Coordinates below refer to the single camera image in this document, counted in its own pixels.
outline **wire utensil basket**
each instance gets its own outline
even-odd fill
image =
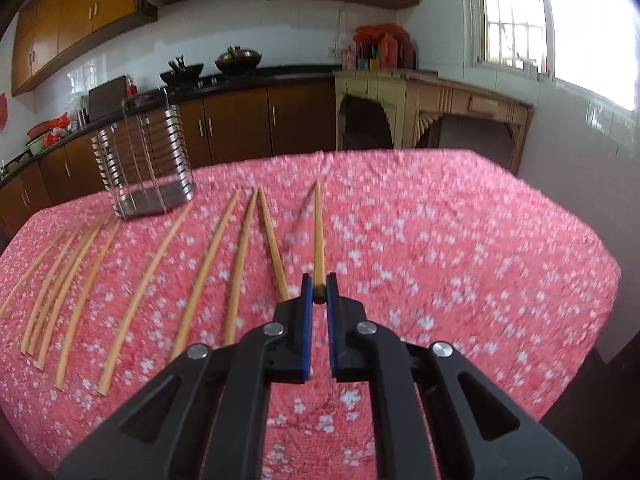
[[[93,138],[104,187],[120,218],[167,213],[194,195],[180,110],[169,105],[166,92],[163,97],[164,109],[146,112],[124,100],[123,120]]]

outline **silver screw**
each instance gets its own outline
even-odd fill
[[[203,345],[202,343],[198,343],[195,345],[191,345],[187,350],[187,355],[191,359],[203,359],[209,353],[209,347],[207,345]]]
[[[356,330],[362,335],[371,335],[377,332],[378,326],[372,321],[361,321],[356,325]]]
[[[267,323],[262,329],[266,335],[275,336],[284,333],[284,327],[275,321]]]
[[[453,354],[453,346],[451,346],[449,343],[445,343],[444,341],[438,341],[437,343],[434,343],[431,349],[433,349],[433,353],[438,357],[449,357],[451,354]]]

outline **countertop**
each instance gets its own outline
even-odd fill
[[[450,341],[540,418],[572,380],[612,309],[620,268],[587,225],[472,152],[405,150],[277,156],[194,171],[193,206],[168,245],[129,327],[106,397],[96,391],[114,334],[149,263],[184,208],[123,222],[90,289],[65,383],[54,382],[72,309],[116,223],[106,192],[36,213],[0,257],[0,304],[59,230],[108,218],[53,323],[44,369],[20,340],[66,237],[0,319],[0,408],[50,470],[167,363],[184,305],[234,188],[241,198],[191,321],[188,344],[223,340],[237,243],[262,186],[290,293],[314,261],[313,183],[322,180],[324,254],[340,293],[405,341]],[[244,265],[236,341],[273,316],[278,289],[262,208]],[[271,390],[263,471],[284,480],[376,477],[369,389],[331,378],[324,308],[314,308],[313,376]]]
[[[201,85],[185,86],[180,88],[162,87],[162,100],[155,99],[153,105],[136,108],[133,112],[148,111],[162,105],[164,101],[164,90],[166,90],[169,104],[178,104],[183,101],[193,99],[201,99],[210,95],[223,94],[237,90],[247,90],[260,86],[270,86],[275,84],[292,84],[296,82],[314,82],[334,78],[334,71],[340,70],[339,65],[285,65],[273,67],[261,67],[242,75],[229,76],[224,74],[212,74],[201,78]],[[158,94],[158,90],[151,92],[141,92],[140,97],[147,94]],[[5,184],[13,180],[22,170],[30,164],[37,162],[48,153],[61,148],[68,142],[90,134],[95,130],[103,128],[108,124],[116,123],[123,117],[122,113],[114,113],[101,118],[98,121],[92,121],[83,128],[74,131],[55,145],[43,150],[37,155],[32,156],[29,160],[22,163],[16,170],[9,173],[4,179],[0,180],[0,189]]]

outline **wooden chopstick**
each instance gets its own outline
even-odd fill
[[[140,300],[142,299],[143,294],[145,293],[146,286],[149,284],[151,277],[154,275],[156,271],[156,267],[160,263],[166,248],[171,243],[171,240],[174,239],[175,234],[178,232],[178,229],[182,225],[182,223],[186,220],[187,215],[191,211],[193,207],[193,202],[190,202],[189,205],[184,209],[178,219],[175,221],[174,225],[171,227],[171,230],[164,237],[160,247],[158,248],[158,252],[154,256],[154,259],[151,261],[148,269],[146,270],[145,275],[140,280],[140,284],[138,285],[138,289],[136,293],[131,298],[131,302],[129,303],[129,307],[127,311],[120,321],[120,326],[118,327],[118,333],[113,341],[113,345],[111,346],[111,351],[109,356],[107,357],[107,361],[104,364],[104,369],[102,370],[102,376],[100,377],[100,384],[98,385],[98,393],[101,395],[106,395],[109,391],[109,387],[111,386],[111,378],[113,377],[113,371],[116,367],[116,361],[118,356],[120,355],[120,349],[122,348],[122,344],[124,343],[124,338],[127,335],[127,330],[129,330],[129,325],[133,320],[133,317],[138,309],[138,305],[140,304]]]
[[[93,229],[82,239],[81,247],[78,249],[73,264],[70,266],[68,273],[65,276],[65,281],[60,287],[58,298],[53,304],[51,314],[49,314],[49,322],[47,323],[47,329],[45,330],[44,336],[42,338],[42,344],[40,346],[40,354],[38,355],[38,362],[36,363],[36,368],[39,368],[40,370],[44,369],[44,361],[46,360],[47,352],[49,351],[49,343],[51,343],[53,329],[56,327],[56,323],[58,322],[58,316],[60,316],[60,310],[62,309],[62,305],[65,303],[66,294],[69,292],[69,288],[71,288],[71,283],[78,273],[78,269],[82,264],[82,260],[84,260],[84,256],[87,254],[87,251],[91,247],[91,244],[94,243],[95,237],[97,237],[98,232],[100,232],[100,228],[102,227],[103,222],[104,220],[98,222],[93,227]]]
[[[9,293],[9,296],[6,298],[6,300],[4,300],[4,303],[2,304],[2,307],[0,307],[0,317],[2,317],[4,315],[4,312],[9,307],[9,304],[11,303],[12,299],[14,298],[15,293],[18,292],[18,290],[20,290],[21,286],[23,286],[24,283],[29,279],[29,277],[31,276],[31,273],[36,269],[36,267],[42,262],[42,260],[46,256],[46,254],[49,252],[49,249],[52,248],[53,245],[55,245],[55,243],[58,240],[60,240],[60,238],[62,237],[62,235],[64,233],[65,233],[65,230],[64,229],[60,229],[60,232],[53,238],[52,241],[50,241],[49,244],[47,244],[47,246],[42,250],[42,252],[38,255],[38,257],[35,260],[32,261],[32,263],[29,266],[29,268],[20,277],[20,280],[18,280],[18,283],[15,284],[14,288]]]
[[[271,261],[273,263],[273,270],[276,274],[276,282],[278,283],[278,291],[280,292],[280,300],[287,301],[289,299],[289,285],[287,285],[287,277],[284,273],[284,267],[282,267],[282,260],[280,259],[280,251],[278,250],[278,241],[276,240],[276,233],[273,231],[273,223],[271,222],[271,215],[269,213],[269,205],[267,204],[267,197],[264,190],[259,187],[258,193],[260,194],[260,204],[262,205],[262,215],[264,216],[264,225],[267,229],[267,240],[269,241],[269,249],[271,251]]]
[[[71,257],[66,262],[65,266],[57,276],[56,281],[53,283],[53,286],[51,287],[51,290],[47,294],[47,300],[42,305],[42,309],[40,310],[40,315],[38,316],[38,320],[36,321],[36,324],[33,328],[33,332],[31,333],[29,348],[27,350],[29,355],[34,356],[36,354],[36,346],[38,345],[38,338],[40,337],[40,333],[43,330],[44,323],[47,320],[47,316],[49,315],[49,309],[51,308],[54,302],[54,299],[58,296],[58,291],[60,290],[60,287],[66,280],[66,276],[68,275],[69,270],[71,269],[74,262],[78,258],[78,254],[82,250],[82,247],[84,247],[84,244],[88,240],[89,236],[91,236],[91,233],[94,232],[94,229],[97,226],[99,226],[101,222],[102,220],[99,220],[96,223],[94,223],[94,225],[89,229],[89,231],[87,231],[87,233],[81,238],[78,245],[76,245],[74,252],[71,254]]]
[[[247,209],[246,216],[244,217],[244,223],[242,224],[242,233],[240,235],[240,243],[238,245],[238,256],[236,256],[233,282],[231,283],[231,294],[229,295],[229,308],[226,314],[225,346],[233,344],[236,339],[236,319],[238,318],[240,285],[242,283],[244,258],[246,256],[246,248],[249,242],[251,222],[254,218],[255,199],[257,196],[257,189],[254,189],[254,193],[251,196],[251,202],[249,202],[249,207]]]
[[[322,190],[316,180],[314,197],[314,302],[326,301],[326,273],[324,272],[324,233],[322,229]]]
[[[36,318],[40,316],[40,311],[42,310],[42,305],[41,305],[42,298],[44,298],[44,295],[47,289],[49,288],[49,283],[51,283],[53,276],[58,270],[58,267],[60,266],[62,259],[66,256],[66,252],[68,251],[71,243],[76,238],[76,235],[78,234],[79,230],[80,230],[80,226],[78,225],[72,231],[71,235],[69,236],[65,244],[60,249],[60,252],[56,257],[56,260],[53,262],[53,265],[49,269],[49,272],[47,273],[46,277],[44,278],[44,281],[42,282],[42,286],[40,287],[40,291],[38,293],[38,296],[36,297],[36,302],[33,304],[33,308],[31,309],[31,314],[29,316],[29,320],[27,321],[27,327],[24,330],[22,343],[20,344],[20,352],[22,352],[23,354],[25,354],[27,352],[27,349],[29,348],[29,342],[31,341],[31,333],[33,331],[33,325],[36,322]]]
[[[204,288],[205,280],[209,275],[209,269],[211,267],[211,264],[213,263],[213,259],[216,257],[216,253],[218,252],[218,247],[220,245],[220,241],[222,240],[222,235],[225,233],[226,224],[229,222],[229,217],[236,207],[239,196],[240,190],[236,189],[236,192],[231,197],[231,202],[229,202],[229,205],[226,207],[226,211],[222,215],[222,218],[218,223],[218,227],[216,228],[216,232],[211,239],[209,249],[207,250],[207,255],[205,256],[202,266],[200,267],[200,272],[198,273],[198,277],[193,284],[193,290],[191,291],[191,295],[189,296],[189,301],[187,302],[187,306],[184,309],[184,315],[180,320],[180,327],[178,328],[178,333],[175,337],[174,349],[171,352],[169,361],[173,361],[184,351],[187,343],[187,337],[189,335],[189,329],[191,327],[191,321],[193,320],[193,315],[195,314],[198,300],[200,299],[202,289]]]
[[[66,329],[65,341],[62,344],[62,350],[60,352],[60,362],[58,362],[58,372],[56,374],[56,387],[61,390],[62,385],[65,382],[65,371],[66,371],[66,363],[69,359],[69,352],[71,352],[71,344],[74,340],[74,336],[76,335],[76,329],[78,328],[78,322],[80,321],[80,315],[82,314],[82,310],[84,309],[84,304],[86,303],[87,298],[89,297],[89,293],[91,292],[92,286],[94,285],[95,277],[98,275],[98,271],[100,270],[100,264],[104,260],[109,248],[111,247],[111,243],[115,238],[120,225],[122,224],[121,220],[116,222],[113,229],[109,232],[107,237],[107,241],[104,243],[102,249],[100,250],[100,254],[98,254],[98,258],[94,263],[94,266],[91,269],[91,272],[87,276],[87,279],[84,282],[84,287],[82,288],[82,292],[80,293],[80,297],[78,301],[76,301],[76,306],[74,307],[74,312],[71,316],[71,320],[69,321],[69,326]]]

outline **pink tablecloth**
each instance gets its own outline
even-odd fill
[[[162,369],[212,226],[232,189],[236,206],[194,318],[190,342],[222,341],[239,231],[262,185],[293,294],[313,265],[313,184],[324,181],[326,268],[340,291],[405,340],[448,340],[540,418],[571,381],[606,321],[620,270],[583,223],[470,152],[316,153],[205,168],[194,208],[168,248],[122,348],[109,395],[97,394],[120,318],[180,211],[123,225],[102,264],[54,387],[62,339],[103,228],[73,282],[43,372],[19,351],[28,312],[55,251],[0,320],[0,405],[28,448],[54,470],[73,446]],[[34,216],[0,258],[0,302],[65,225],[110,210],[104,193]],[[271,318],[277,301],[259,207],[239,306],[238,334]],[[330,379],[323,307],[314,310],[312,366],[303,386],[272,390],[264,478],[375,478],[365,384]]]

